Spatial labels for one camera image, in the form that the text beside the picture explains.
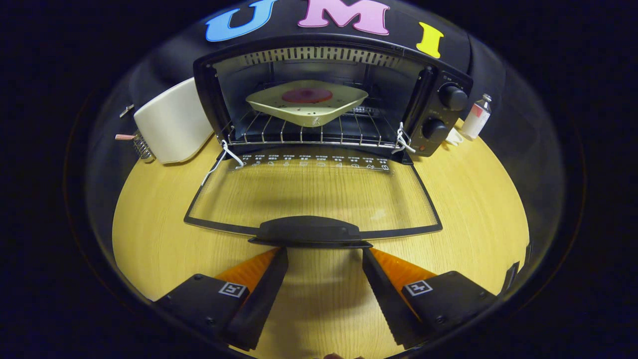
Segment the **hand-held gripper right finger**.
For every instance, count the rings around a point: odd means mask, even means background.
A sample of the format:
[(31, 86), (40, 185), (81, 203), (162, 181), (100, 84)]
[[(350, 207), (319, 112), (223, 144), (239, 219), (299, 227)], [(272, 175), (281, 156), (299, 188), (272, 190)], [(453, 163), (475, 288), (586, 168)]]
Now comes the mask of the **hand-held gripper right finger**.
[(394, 341), (405, 349), (446, 336), (497, 301), (458, 271), (435, 274), (375, 248), (363, 249), (362, 270)]

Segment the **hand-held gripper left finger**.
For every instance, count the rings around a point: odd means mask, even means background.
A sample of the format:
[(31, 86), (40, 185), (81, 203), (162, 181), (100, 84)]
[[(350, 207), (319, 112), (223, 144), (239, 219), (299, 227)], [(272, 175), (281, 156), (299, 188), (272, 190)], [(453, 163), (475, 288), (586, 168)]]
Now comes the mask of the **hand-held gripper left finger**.
[(274, 248), (210, 277), (196, 273), (155, 302), (190, 331), (211, 342), (255, 350), (289, 259)]

